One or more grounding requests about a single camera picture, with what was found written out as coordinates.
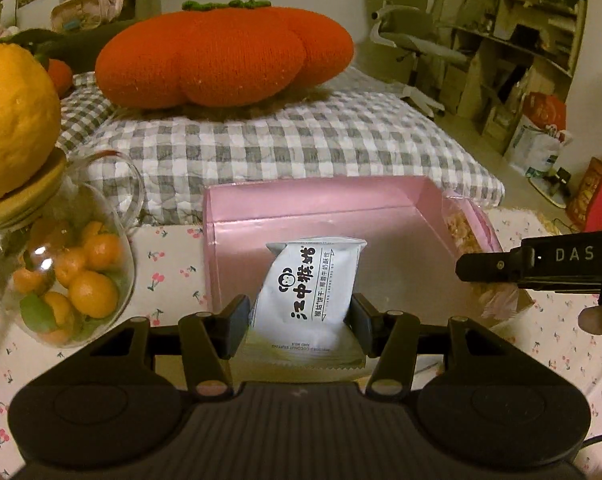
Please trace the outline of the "white monkey biscuit packet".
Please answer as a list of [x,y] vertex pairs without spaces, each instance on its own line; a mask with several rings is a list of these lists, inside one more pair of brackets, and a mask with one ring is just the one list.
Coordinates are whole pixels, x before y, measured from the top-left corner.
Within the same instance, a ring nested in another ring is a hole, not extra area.
[[364,366],[345,317],[366,246],[337,236],[269,243],[275,258],[251,311],[243,356],[288,366]]

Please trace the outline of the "pink wafer snack packet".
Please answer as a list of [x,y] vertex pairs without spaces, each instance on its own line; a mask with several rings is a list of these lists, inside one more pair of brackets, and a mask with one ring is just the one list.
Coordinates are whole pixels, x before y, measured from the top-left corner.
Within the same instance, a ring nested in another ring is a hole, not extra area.
[[[470,198],[444,191],[442,217],[458,256],[502,251],[487,214]],[[510,320],[533,304],[529,294],[513,284],[469,283],[469,286],[471,299],[478,304],[486,326]]]

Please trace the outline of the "pink silver cardboard box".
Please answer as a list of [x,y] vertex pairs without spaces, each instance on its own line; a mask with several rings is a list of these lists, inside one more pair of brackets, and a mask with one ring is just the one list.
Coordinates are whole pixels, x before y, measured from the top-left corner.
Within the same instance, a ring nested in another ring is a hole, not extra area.
[[378,310],[427,324],[453,315],[483,323],[427,177],[334,177],[216,185],[203,196],[205,279],[211,307],[257,296],[274,260],[269,243],[319,236],[366,240],[354,289]]

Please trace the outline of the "red shopping bag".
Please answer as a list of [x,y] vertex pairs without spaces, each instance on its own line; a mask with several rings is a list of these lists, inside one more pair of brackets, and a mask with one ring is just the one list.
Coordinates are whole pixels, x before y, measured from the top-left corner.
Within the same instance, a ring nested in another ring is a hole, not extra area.
[[566,103],[551,94],[529,92],[523,100],[522,113],[538,128],[566,128]]

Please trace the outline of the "glass jar with kumquats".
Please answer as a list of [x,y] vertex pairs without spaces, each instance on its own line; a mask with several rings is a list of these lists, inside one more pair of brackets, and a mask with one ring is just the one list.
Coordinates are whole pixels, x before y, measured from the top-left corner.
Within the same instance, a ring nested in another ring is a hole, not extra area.
[[[126,165],[125,211],[88,182],[94,162]],[[119,317],[135,280],[129,232],[145,187],[117,151],[68,159],[56,148],[21,188],[0,198],[0,322],[52,347],[80,346]]]

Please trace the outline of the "grey checkered quilt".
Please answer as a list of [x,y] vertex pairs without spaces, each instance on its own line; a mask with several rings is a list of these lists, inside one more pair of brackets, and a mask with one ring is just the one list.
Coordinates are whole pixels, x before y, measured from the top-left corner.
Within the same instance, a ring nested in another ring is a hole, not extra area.
[[209,186],[248,181],[418,176],[495,207],[505,188],[389,84],[346,70],[317,88],[256,106],[133,110],[112,104],[93,74],[74,77],[62,101],[59,148],[70,157],[103,152],[85,171],[119,210],[134,172],[145,183],[141,219],[195,223]]

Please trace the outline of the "orange fruit jar lid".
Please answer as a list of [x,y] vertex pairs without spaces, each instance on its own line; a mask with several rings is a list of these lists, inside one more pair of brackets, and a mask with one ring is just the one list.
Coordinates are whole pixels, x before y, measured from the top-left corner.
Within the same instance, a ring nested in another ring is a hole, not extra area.
[[26,49],[0,44],[0,228],[23,222],[59,188],[62,110],[47,70]]

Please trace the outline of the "large red pumpkin cushion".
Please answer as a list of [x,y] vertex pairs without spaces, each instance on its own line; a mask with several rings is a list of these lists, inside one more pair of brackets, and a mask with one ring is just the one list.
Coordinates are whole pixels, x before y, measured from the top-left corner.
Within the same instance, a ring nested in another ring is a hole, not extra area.
[[353,55],[351,35],[323,14],[265,0],[188,1],[110,39],[95,78],[119,106],[228,108],[323,84]]

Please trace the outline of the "small red pumpkin cushion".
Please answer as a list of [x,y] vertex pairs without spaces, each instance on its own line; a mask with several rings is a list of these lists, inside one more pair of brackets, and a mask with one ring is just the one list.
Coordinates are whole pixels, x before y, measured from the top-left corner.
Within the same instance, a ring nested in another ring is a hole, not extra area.
[[54,87],[60,99],[68,96],[71,89],[74,88],[74,73],[68,64],[56,60],[56,58],[48,58],[40,56],[39,61],[46,69],[48,76],[51,77]]

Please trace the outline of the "white office chair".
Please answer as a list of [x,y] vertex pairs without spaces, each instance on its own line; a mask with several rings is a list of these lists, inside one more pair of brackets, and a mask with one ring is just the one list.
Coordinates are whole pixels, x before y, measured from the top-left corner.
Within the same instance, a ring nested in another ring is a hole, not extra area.
[[380,8],[371,13],[373,27],[369,39],[378,46],[401,49],[414,55],[409,84],[403,88],[401,99],[412,103],[430,119],[445,113],[445,107],[427,96],[416,86],[418,61],[423,55],[457,66],[468,63],[461,52],[435,41],[435,20],[428,11],[429,0],[383,0]]

